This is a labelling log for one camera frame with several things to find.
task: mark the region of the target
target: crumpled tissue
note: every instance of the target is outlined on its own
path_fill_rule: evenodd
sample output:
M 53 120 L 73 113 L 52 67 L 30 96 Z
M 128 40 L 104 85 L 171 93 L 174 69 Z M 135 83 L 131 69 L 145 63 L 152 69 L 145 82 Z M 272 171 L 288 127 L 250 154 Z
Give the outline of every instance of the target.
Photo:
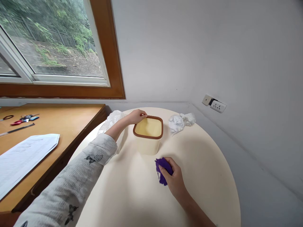
M 193 125 L 196 122 L 193 113 L 172 115 L 168 120 L 171 136 L 183 130 L 186 125 Z

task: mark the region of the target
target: round table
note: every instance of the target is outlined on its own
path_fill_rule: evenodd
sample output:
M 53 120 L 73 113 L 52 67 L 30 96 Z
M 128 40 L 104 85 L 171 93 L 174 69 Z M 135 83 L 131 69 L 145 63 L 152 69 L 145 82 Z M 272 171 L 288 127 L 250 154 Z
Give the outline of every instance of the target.
M 240 203 L 231 170 L 213 139 L 197 124 L 170 136 L 168 119 L 176 112 L 140 108 L 163 119 L 164 133 L 156 155 L 136 151 L 133 125 L 125 129 L 121 150 L 104 167 L 81 213 L 77 227 L 189 226 L 170 193 L 159 184 L 155 159 L 172 157 L 195 201 L 219 227 L 241 226 Z M 127 115 L 133 110 L 124 111 Z M 73 159 L 92 141 L 101 125 L 79 145 Z

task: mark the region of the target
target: purple sponge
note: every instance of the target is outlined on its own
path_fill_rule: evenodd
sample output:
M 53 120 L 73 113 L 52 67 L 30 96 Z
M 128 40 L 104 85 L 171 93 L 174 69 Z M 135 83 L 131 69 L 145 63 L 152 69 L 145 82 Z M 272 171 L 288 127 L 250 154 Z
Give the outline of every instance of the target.
M 160 179 L 159 183 L 164 184 L 164 186 L 166 186 L 167 182 L 166 182 L 163 174 L 161 173 L 161 171 L 159 169 L 159 165 L 162 166 L 163 168 L 165 168 L 166 171 L 170 175 L 173 175 L 173 169 L 171 168 L 170 164 L 165 160 L 165 158 L 156 159 L 155 162 L 156 162 L 156 170 L 157 170 L 157 173 L 158 173 L 158 178 Z

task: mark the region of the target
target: beige container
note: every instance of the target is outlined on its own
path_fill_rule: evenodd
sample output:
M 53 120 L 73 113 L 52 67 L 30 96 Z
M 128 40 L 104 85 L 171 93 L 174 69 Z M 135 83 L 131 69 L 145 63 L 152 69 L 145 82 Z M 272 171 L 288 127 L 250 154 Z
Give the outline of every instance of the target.
M 163 136 L 163 120 L 160 117 L 148 116 L 134 126 L 133 133 L 136 136 L 137 151 L 155 155 Z

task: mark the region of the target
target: sleeve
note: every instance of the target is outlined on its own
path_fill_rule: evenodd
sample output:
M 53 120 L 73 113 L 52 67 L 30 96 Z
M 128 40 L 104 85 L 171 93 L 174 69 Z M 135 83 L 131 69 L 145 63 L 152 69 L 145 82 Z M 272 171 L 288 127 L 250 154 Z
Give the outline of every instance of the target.
M 75 226 L 104 165 L 116 150 L 112 137 L 99 134 L 41 192 L 14 226 Z

